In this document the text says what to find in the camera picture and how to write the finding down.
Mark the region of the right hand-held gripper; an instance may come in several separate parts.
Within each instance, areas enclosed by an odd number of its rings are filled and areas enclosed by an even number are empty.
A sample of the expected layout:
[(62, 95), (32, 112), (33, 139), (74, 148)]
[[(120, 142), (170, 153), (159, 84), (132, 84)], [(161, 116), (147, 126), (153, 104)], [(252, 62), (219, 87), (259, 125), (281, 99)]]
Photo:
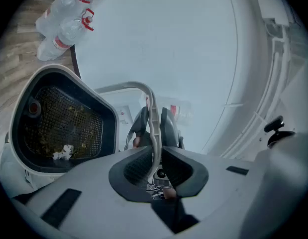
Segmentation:
[[(124, 150), (128, 150), (128, 145), (133, 137), (140, 138), (139, 147), (150, 145), (150, 134), (146, 131), (149, 119), (149, 111), (147, 107), (143, 107), (137, 114), (134, 123), (127, 135)], [(177, 124), (172, 112), (163, 107), (161, 113), (160, 131), (162, 146), (178, 147), (184, 149), (183, 137), (177, 129)], [(167, 177), (162, 165), (159, 165), (154, 175), (148, 179), (146, 192), (151, 195), (152, 200), (164, 200), (164, 189), (173, 189), (170, 180)]]

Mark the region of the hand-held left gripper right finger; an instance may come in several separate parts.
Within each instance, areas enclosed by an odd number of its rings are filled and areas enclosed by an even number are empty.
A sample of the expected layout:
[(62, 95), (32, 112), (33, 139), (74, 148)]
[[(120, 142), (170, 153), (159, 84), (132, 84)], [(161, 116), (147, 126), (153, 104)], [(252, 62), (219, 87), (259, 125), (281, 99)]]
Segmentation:
[(162, 149), (176, 197), (161, 207), (161, 239), (264, 239), (268, 221), (269, 151), (255, 161)]

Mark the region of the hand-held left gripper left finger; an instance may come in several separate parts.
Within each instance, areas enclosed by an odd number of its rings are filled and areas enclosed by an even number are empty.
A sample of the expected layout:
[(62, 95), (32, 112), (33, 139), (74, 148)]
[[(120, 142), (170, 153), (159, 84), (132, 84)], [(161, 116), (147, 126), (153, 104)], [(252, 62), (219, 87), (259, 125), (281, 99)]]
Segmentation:
[(48, 239), (164, 239), (172, 231), (150, 203), (125, 200), (110, 185), (113, 165), (149, 147), (84, 162), (36, 192), (12, 203), (35, 232)]

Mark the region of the black bin with white rim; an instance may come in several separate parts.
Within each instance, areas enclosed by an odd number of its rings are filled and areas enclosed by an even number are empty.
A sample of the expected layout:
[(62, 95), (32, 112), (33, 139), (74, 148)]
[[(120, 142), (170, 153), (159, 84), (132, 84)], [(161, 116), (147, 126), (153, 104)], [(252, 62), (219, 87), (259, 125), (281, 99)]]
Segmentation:
[[(123, 82), (92, 90), (73, 71), (60, 64), (39, 68), (22, 89), (12, 113), (9, 140), (23, 169), (38, 176), (59, 177), (73, 167), (118, 152), (119, 117), (102, 94), (140, 89), (147, 105), (155, 173), (161, 158), (161, 133), (153, 91), (141, 82)], [(72, 145), (69, 160), (54, 160), (53, 153)]]

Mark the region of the person's right hand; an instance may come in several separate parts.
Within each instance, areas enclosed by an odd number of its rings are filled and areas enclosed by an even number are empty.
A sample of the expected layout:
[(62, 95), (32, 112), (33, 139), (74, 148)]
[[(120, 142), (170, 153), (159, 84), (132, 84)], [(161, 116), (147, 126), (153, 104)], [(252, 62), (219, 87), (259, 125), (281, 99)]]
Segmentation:
[[(133, 148), (138, 148), (140, 146), (140, 142), (142, 140), (142, 137), (137, 136), (133, 140)], [(162, 189), (163, 195), (165, 199), (173, 199), (176, 198), (176, 191), (172, 188), (163, 188)]]

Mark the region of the plastic wrapped bottle pack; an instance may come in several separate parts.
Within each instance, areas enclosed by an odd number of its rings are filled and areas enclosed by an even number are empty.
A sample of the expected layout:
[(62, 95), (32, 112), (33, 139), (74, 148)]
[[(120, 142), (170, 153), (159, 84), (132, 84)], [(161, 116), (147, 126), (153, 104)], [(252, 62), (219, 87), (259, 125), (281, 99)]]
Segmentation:
[(167, 108), (174, 116), (177, 126), (191, 126), (193, 120), (192, 104), (189, 101), (177, 98), (158, 96), (156, 97), (159, 116), (161, 116), (162, 108)]

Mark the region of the white crumpled tissue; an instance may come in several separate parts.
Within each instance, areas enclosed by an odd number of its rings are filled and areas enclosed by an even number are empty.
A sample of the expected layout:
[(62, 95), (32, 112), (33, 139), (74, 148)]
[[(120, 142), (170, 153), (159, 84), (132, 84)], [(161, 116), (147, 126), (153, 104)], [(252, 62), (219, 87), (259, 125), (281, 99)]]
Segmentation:
[(74, 147), (72, 145), (64, 145), (59, 151), (53, 153), (54, 160), (69, 160), (74, 152)]

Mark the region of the white ceiling pipes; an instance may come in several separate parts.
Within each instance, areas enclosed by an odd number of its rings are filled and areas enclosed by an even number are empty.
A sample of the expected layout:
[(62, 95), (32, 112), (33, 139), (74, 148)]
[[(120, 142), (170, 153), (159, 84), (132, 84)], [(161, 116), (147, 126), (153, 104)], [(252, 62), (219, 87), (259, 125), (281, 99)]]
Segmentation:
[(239, 131), (238, 137), (221, 154), (221, 157), (238, 158), (256, 139), (264, 142), (264, 137), (260, 134), (264, 132), (265, 125), (273, 119), (273, 112), (279, 103), (279, 95), (286, 85), (289, 72), (289, 40), (273, 38), (273, 48), (269, 76), (259, 104), (253, 110), (249, 122)]

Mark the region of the large clear water bottle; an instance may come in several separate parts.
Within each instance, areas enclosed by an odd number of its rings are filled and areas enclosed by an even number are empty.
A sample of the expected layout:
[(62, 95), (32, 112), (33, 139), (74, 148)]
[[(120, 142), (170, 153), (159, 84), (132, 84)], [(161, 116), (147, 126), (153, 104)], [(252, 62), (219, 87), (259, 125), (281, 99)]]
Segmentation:
[(61, 21), (52, 35), (45, 37), (37, 49), (37, 58), (41, 61), (54, 60), (77, 44), (88, 31), (93, 31), (91, 23), (94, 12), (86, 9), (78, 16)]
[(81, 15), (91, 2), (92, 0), (54, 0), (36, 20), (37, 31), (45, 37), (52, 36), (63, 20)]

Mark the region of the white ceiling air conditioner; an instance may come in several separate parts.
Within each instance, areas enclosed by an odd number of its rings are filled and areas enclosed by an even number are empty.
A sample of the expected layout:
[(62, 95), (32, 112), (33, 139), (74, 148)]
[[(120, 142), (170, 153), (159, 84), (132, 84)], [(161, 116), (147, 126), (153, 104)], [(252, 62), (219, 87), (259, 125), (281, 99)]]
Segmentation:
[(306, 39), (306, 31), (295, 9), (287, 0), (257, 0), (266, 34), (270, 38), (283, 39), (284, 35), (295, 44)]

